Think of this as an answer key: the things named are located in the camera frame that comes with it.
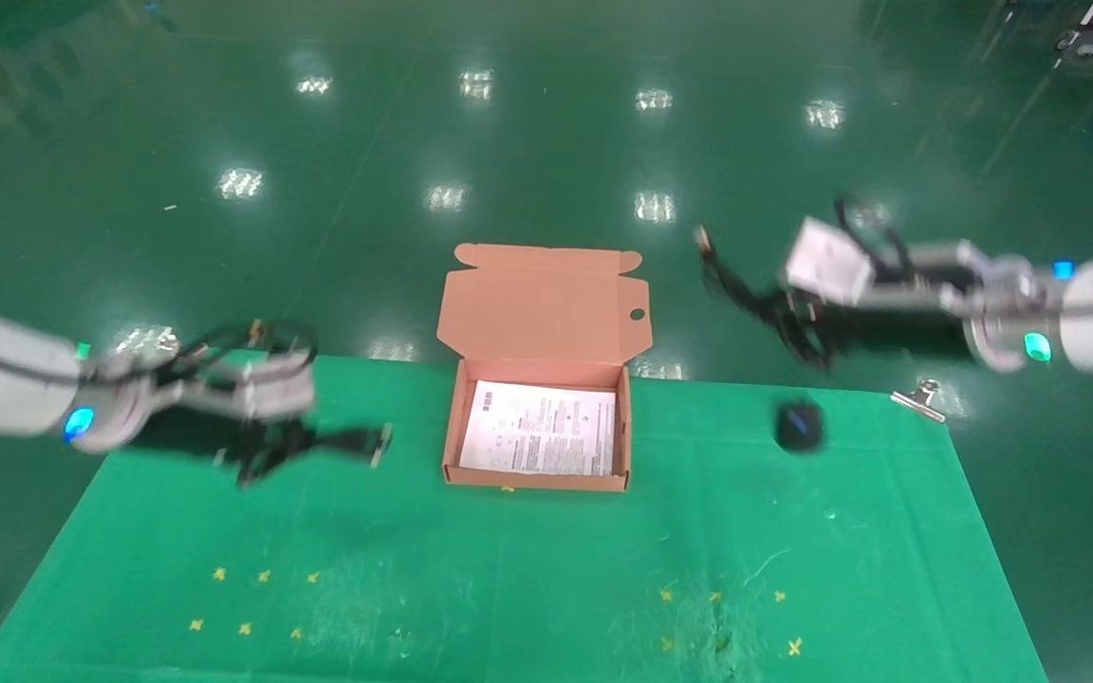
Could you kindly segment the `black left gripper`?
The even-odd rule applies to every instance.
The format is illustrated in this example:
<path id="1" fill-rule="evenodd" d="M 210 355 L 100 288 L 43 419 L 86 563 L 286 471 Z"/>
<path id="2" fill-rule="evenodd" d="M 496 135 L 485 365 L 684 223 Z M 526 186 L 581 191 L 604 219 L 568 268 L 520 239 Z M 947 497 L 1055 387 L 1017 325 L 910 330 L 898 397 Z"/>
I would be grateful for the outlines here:
<path id="1" fill-rule="evenodd" d="M 235 487 L 242 491 L 318 445 L 320 433 L 304 422 L 257 423 L 193 410 L 166 410 L 149 419 L 119 454 L 237 463 Z"/>

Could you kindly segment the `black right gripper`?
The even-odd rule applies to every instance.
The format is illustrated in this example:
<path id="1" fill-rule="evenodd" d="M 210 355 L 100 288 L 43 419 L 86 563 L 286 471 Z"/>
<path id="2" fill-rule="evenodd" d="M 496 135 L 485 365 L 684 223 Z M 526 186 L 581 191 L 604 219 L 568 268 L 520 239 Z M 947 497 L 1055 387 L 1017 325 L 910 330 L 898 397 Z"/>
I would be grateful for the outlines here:
<path id="1" fill-rule="evenodd" d="M 825 306 L 797 288 L 772 291 L 773 323 L 785 344 L 808 366 L 827 373 L 847 354 L 906 353 L 921 360 L 972 358 L 963 322 L 938 311 L 863 310 Z"/>

